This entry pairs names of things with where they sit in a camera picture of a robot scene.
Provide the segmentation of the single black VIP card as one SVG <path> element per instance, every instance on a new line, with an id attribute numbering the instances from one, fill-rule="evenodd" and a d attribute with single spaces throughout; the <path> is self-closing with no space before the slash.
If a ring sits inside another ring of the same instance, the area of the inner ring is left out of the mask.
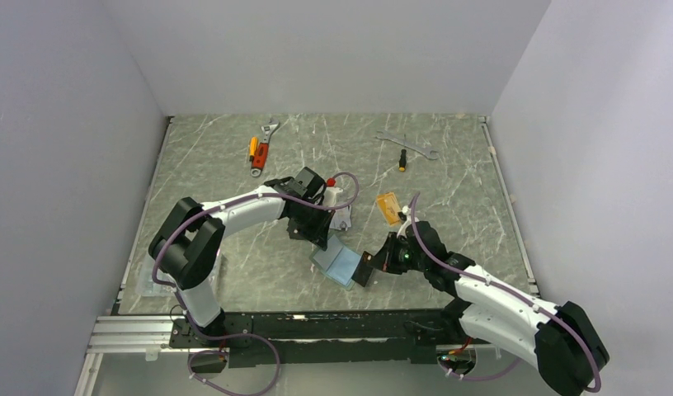
<path id="1" fill-rule="evenodd" d="M 363 252 L 360 257 L 360 261 L 357 264 L 351 279 L 361 287 L 366 287 L 369 283 L 370 277 L 372 276 L 374 268 L 370 265 L 373 255 L 369 252 Z"/>

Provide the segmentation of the green card holder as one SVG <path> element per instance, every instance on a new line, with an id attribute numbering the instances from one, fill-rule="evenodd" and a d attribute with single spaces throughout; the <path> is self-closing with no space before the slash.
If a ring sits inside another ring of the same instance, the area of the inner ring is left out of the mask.
<path id="1" fill-rule="evenodd" d="M 309 256 L 317 270 L 345 290 L 351 290 L 355 285 L 352 276 L 360 259 L 361 255 L 348 248 L 335 233 L 329 236 L 326 250 L 316 247 Z"/>

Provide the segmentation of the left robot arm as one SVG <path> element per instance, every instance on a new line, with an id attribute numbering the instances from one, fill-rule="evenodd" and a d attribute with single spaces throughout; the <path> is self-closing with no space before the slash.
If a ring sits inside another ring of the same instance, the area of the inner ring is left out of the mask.
<path id="1" fill-rule="evenodd" d="M 182 308 L 194 321 L 191 336 L 202 346 L 217 344 L 225 333 L 225 312 L 209 279 L 224 238 L 256 224 L 289 221 L 289 233 L 327 248 L 333 212 L 327 208 L 332 178 L 305 167 L 294 177 L 269 180 L 226 200 L 200 203 L 180 199 L 148 247 L 152 280 L 175 289 Z"/>

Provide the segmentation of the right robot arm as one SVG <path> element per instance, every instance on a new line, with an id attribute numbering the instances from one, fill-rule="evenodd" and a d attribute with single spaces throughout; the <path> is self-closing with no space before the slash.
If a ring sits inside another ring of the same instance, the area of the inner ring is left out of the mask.
<path id="1" fill-rule="evenodd" d="M 435 328 L 451 342 L 466 337 L 489 342 L 532 365 L 559 395 L 597 391 L 597 376 L 610 357 L 586 311 L 531 296 L 499 280 L 473 259 L 453 252 L 427 221 L 391 232 L 361 263 L 401 275 L 419 271 L 438 291 L 452 296 Z"/>

